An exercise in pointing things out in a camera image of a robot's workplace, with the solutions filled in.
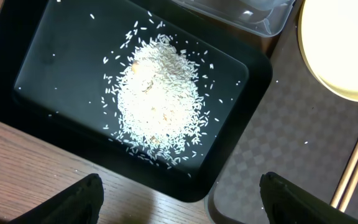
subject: rice pile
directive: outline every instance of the rice pile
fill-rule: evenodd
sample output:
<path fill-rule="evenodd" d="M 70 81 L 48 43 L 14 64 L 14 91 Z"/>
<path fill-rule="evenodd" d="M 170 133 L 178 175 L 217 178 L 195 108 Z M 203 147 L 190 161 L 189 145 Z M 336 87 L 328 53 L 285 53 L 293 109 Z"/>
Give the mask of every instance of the rice pile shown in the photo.
<path fill-rule="evenodd" d="M 178 55 L 169 41 L 160 34 L 149 44 L 142 41 L 129 57 L 132 65 L 118 77 L 120 127 L 132 145 L 146 147 L 155 160 L 173 160 L 170 149 L 184 151 L 186 138 L 198 144 L 200 125 L 206 122 L 199 118 L 204 97 L 191 80 L 198 78 L 197 64 L 186 59 L 186 50 Z"/>

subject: wooden table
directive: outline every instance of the wooden table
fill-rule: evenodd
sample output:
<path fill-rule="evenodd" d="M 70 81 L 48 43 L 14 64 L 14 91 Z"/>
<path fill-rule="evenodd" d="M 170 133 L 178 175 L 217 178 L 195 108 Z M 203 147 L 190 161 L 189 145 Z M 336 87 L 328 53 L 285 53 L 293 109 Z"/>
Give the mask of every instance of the wooden table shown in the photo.
<path fill-rule="evenodd" d="M 268 53 L 270 43 L 277 40 L 261 40 L 216 23 Z M 209 223 L 203 201 L 179 202 L 0 123 L 1 223 L 22 215 L 90 173 L 99 174 L 104 184 L 100 223 Z"/>

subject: chopsticks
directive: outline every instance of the chopsticks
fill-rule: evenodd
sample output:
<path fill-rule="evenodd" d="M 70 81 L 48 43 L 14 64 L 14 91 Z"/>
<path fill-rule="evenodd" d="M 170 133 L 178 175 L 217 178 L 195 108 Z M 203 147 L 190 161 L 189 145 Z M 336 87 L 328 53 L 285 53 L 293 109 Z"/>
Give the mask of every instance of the chopsticks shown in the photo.
<path fill-rule="evenodd" d="M 331 200 L 331 206 L 344 212 L 350 202 L 354 189 L 358 182 L 358 142 L 353 150 L 352 156 L 346 166 L 339 185 L 335 191 L 334 197 Z"/>

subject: black tray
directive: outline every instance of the black tray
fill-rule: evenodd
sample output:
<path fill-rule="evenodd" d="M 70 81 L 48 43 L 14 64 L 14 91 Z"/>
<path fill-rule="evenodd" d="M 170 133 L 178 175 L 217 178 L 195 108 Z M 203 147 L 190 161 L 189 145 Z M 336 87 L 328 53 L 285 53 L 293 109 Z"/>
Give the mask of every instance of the black tray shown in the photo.
<path fill-rule="evenodd" d="M 147 10 L 155 24 L 148 21 Z M 128 63 L 137 36 L 127 49 L 119 46 L 135 21 L 138 28 L 148 27 L 139 31 L 143 39 L 177 34 L 172 44 L 178 50 L 187 49 L 197 63 L 200 57 L 206 60 L 200 62 L 196 84 L 200 95 L 211 95 L 201 111 L 214 113 L 208 128 L 201 129 L 208 135 L 202 146 L 180 154 L 188 161 L 170 170 L 165 161 L 152 166 L 128 155 L 125 144 L 108 141 L 118 129 L 113 114 L 119 111 L 112 95 L 108 108 L 100 104 L 101 96 L 106 98 L 103 74 L 115 77 L 124 69 L 119 62 Z M 156 29 L 160 21 L 166 27 Z M 202 79 L 203 74 L 209 78 Z M 0 121 L 185 202 L 209 192 L 271 79 L 271 65 L 262 53 L 170 1 L 7 0 L 0 12 Z M 110 129 L 103 130 L 104 124 Z"/>

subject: clear plastic container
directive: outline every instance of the clear plastic container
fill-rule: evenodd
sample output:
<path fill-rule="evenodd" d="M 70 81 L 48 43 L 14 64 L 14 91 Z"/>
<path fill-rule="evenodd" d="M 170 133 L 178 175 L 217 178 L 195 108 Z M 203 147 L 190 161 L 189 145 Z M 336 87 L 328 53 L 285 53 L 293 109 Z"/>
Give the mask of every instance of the clear plastic container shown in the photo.
<path fill-rule="evenodd" d="M 273 37 L 281 32 L 295 2 L 295 0 L 288 0 L 271 10 L 261 11 L 243 2 L 248 0 L 172 1 L 261 37 Z"/>
<path fill-rule="evenodd" d="M 275 7 L 285 4 L 289 0 L 240 0 L 258 10 L 268 11 Z"/>

